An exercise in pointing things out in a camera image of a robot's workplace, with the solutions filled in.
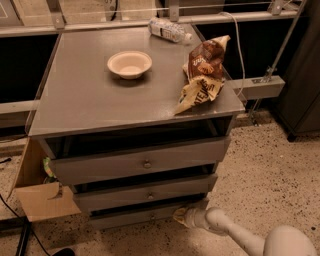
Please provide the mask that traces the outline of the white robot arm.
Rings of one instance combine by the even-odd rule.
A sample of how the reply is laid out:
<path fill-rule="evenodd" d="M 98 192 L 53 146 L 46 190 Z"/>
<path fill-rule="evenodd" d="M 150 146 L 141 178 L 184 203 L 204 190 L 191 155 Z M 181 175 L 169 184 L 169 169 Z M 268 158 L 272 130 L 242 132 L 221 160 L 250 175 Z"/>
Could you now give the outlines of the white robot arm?
<path fill-rule="evenodd" d="M 273 228 L 266 238 L 261 238 L 234 223 L 216 207 L 182 207 L 174 212 L 173 218 L 188 228 L 227 235 L 249 256 L 318 256 L 311 240 L 292 226 L 280 225 Z"/>

